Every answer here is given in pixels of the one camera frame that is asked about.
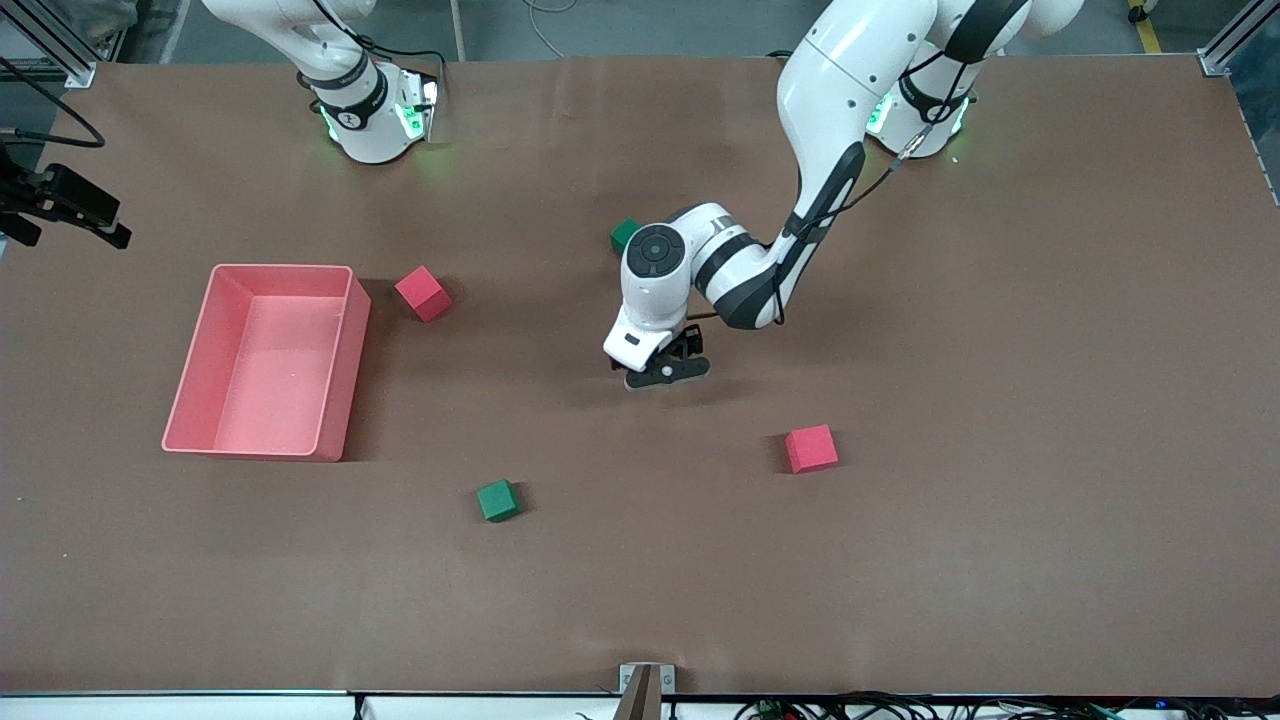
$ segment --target green led light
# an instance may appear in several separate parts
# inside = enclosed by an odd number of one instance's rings
[[[872,110],[870,119],[867,120],[867,132],[877,133],[884,128],[884,120],[888,119],[888,111],[893,106],[893,95],[886,95]]]
[[[410,140],[422,137],[422,113],[419,113],[413,108],[396,105],[396,115],[401,119],[401,124],[404,126],[404,135]]]
[[[964,111],[968,109],[969,109],[969,99],[965,97],[964,102],[960,105],[960,109],[956,110],[956,122],[954,126],[951,126],[951,135],[960,132],[960,127],[964,126]]]
[[[325,111],[324,106],[320,106],[320,117],[324,118],[324,124],[329,128],[329,140],[338,142],[338,131],[333,128],[333,120],[329,119],[329,113]]]

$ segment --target cable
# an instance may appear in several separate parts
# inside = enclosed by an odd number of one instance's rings
[[[534,17],[534,10],[538,10],[539,13],[553,14],[553,15],[559,14],[559,13],[567,13],[567,12],[570,12],[570,10],[573,9],[573,5],[577,5],[577,0],[568,0],[567,5],[562,5],[559,8],[543,8],[541,5],[534,3],[534,0],[521,0],[521,1],[525,5],[529,5],[529,24],[532,26],[534,32],[538,33],[538,37],[543,41],[543,45],[545,45],[548,50],[550,50],[552,53],[554,53],[557,58],[563,58],[564,54],[561,53],[559,49],[557,49],[554,45],[552,45],[552,41],[547,40],[547,36],[543,35],[541,28],[538,27],[538,18]]]
[[[746,715],[749,710],[754,710],[755,712]],[[818,720],[818,714],[814,712],[808,705],[795,703],[777,697],[762,697],[755,702],[744,705],[733,715],[733,720],[742,720],[744,715],[746,715],[746,720]]]
[[[859,196],[858,199],[855,199],[854,202],[861,201],[861,199],[867,197],[868,195],[870,195],[870,192],[873,190],[876,190],[876,186],[872,186],[870,190],[868,190],[861,196]],[[938,716],[938,711],[934,710],[934,707],[932,705],[929,705],[929,703],[919,700],[918,697],[913,697],[913,696],[896,696],[896,694],[888,694],[888,693],[882,693],[882,692],[864,692],[861,694],[863,694],[864,698],[874,698],[874,700],[881,701],[884,705],[892,705],[892,706],[896,706],[896,707],[901,707],[902,710],[906,710],[908,714],[911,715],[911,720],[942,720]],[[925,716],[924,712],[920,712],[919,710],[916,710],[916,706],[927,708],[929,711],[929,716]]]
[[[920,63],[919,65],[915,65],[914,68],[908,68],[906,70],[904,70],[902,74],[897,76],[897,79],[902,79],[902,78],[908,78],[908,77],[914,76],[919,70],[923,70],[924,68],[928,68],[929,65],[932,65],[933,61],[937,60],[938,58],[941,58],[942,55],[945,55],[945,53],[942,50],[938,50],[938,53],[936,55],[933,55],[932,58],[929,58],[928,60]]]
[[[785,325],[787,324],[787,309],[782,305],[782,275],[777,269],[773,270],[773,282],[771,284],[773,284],[773,304],[778,307],[778,316],[773,318],[773,324]]]
[[[102,147],[104,145],[106,145],[106,138],[102,137],[102,133],[97,132],[97,128],[91,126],[90,122],[86,120],[79,113],[77,113],[69,105],[63,102],[60,97],[55,96],[52,92],[49,92],[47,90],[41,87],[38,82],[27,77],[27,73],[15,68],[13,63],[10,63],[9,60],[0,58],[0,65],[3,65],[4,69],[13,73],[18,79],[31,86],[36,92],[44,95],[50,102],[56,105],[59,110],[70,115],[73,120],[79,123],[82,128],[84,128],[90,135],[93,136],[93,140],[79,140],[77,137],[65,137],[61,135],[32,132],[20,128],[6,128],[8,135],[26,140],[44,140],[45,142],[56,142],[58,145],[72,145],[74,147]]]
[[[920,65],[918,65],[916,69],[927,65],[928,63],[933,61],[938,56],[941,56],[941,53],[938,55],[934,55],[929,60],[925,60]],[[960,78],[964,77],[964,72],[968,68],[969,68],[968,64],[963,64],[963,63],[960,64],[960,69],[956,72],[955,79],[951,81],[951,90],[947,91],[946,100],[942,101],[942,105],[938,105],[940,108],[945,108],[946,111],[942,115],[931,119],[929,124],[927,124],[924,127],[924,131],[922,131],[920,135],[915,136],[915,138],[913,138],[911,142],[906,143],[906,147],[902,150],[902,152],[899,152],[897,158],[895,158],[893,161],[890,163],[888,169],[886,169],[884,173],[881,174],[881,177],[878,177],[876,179],[876,182],[872,183],[870,187],[868,187],[867,190],[864,190],[861,193],[859,193],[856,197],[854,197],[851,201],[846,202],[845,205],[841,205],[840,208],[836,208],[835,210],[828,210],[827,213],[823,213],[823,214],[818,215],[817,218],[809,220],[808,223],[805,223],[800,228],[799,232],[796,232],[796,236],[800,236],[801,233],[809,232],[809,231],[817,228],[818,225],[820,225],[822,223],[824,223],[824,222],[827,222],[827,220],[829,220],[829,219],[840,215],[841,213],[845,213],[845,211],[852,209],[855,205],[858,205],[863,200],[867,200],[868,195],[870,195],[872,192],[876,192],[876,188],[878,188],[881,184],[883,184],[884,181],[887,181],[891,174],[893,174],[895,172],[897,172],[897,169],[902,167],[902,161],[906,160],[911,155],[911,152],[915,151],[916,147],[919,147],[919,143],[924,142],[924,137],[928,137],[928,133],[933,129],[933,126],[937,126],[940,123],[946,122],[947,118],[950,118],[952,115],[952,113],[955,113],[955,109],[951,108],[951,101],[955,100],[956,90],[959,90],[959,87],[960,87]]]
[[[325,6],[325,4],[321,0],[311,0],[311,4],[315,5],[317,10],[320,10],[320,13],[325,17],[326,20],[329,20],[329,23],[333,27],[340,29],[343,35],[349,37],[362,50],[366,50],[372,55],[379,55],[380,58],[387,60],[390,59],[389,56],[420,58],[422,55],[431,55],[438,60],[440,60],[442,72],[444,69],[444,65],[448,63],[444,59],[444,55],[442,55],[439,50],[393,50],[390,47],[387,47],[385,45],[379,45],[378,42],[374,41],[372,37],[358,33],[355,29],[352,29],[351,26],[348,26],[347,23],[339,20],[337,15],[334,15],[333,12],[329,10],[329,8]]]

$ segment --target gray floor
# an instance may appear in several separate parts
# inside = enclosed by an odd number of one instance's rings
[[[1203,47],[1249,0],[1161,0],[1151,12],[1160,49],[1194,53]]]
[[[550,0],[547,4],[556,6]],[[579,0],[568,13],[540,13],[538,23],[567,55],[762,55],[794,47],[826,5],[826,0]],[[1062,33],[1042,41],[1018,38],[1007,51],[1014,55],[1142,53],[1137,33],[1125,20],[1126,12],[1123,0],[1085,0],[1080,17]],[[159,24],[148,42],[129,49],[131,59],[160,58],[163,31],[169,23]],[[383,45],[433,47],[456,58],[444,0],[428,4],[383,0],[370,19],[356,27]],[[534,33],[529,12],[518,0],[463,1],[462,28],[471,60],[554,56]],[[193,0],[186,13],[172,59],[174,63],[284,61],[260,40],[219,22],[200,0]]]
[[[63,94],[60,82],[40,85],[54,95]],[[35,90],[15,79],[0,81],[0,126],[44,132],[54,124],[56,114],[58,109]],[[14,160],[29,168],[40,158],[41,146],[10,142],[6,149]]]

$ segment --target green cube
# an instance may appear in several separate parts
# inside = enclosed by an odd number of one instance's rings
[[[627,242],[631,241],[631,236],[637,229],[640,229],[640,223],[631,218],[622,220],[621,225],[613,228],[613,232],[609,233],[609,241],[613,242],[613,251],[622,255],[622,251],[627,249]]]
[[[480,512],[490,523],[502,523],[520,515],[520,497],[509,480],[498,480],[477,489],[476,498],[480,500]]]

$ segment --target red cube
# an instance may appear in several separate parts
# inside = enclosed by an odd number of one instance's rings
[[[840,462],[831,427],[791,430],[787,434],[787,457],[791,459],[791,471],[796,474],[822,470]]]
[[[449,305],[453,305],[453,300],[440,287],[440,282],[422,266],[419,266],[408,277],[396,283],[396,290],[408,302],[410,307],[417,313],[417,316],[422,318],[424,323],[430,323],[439,318],[442,313],[449,309]]]

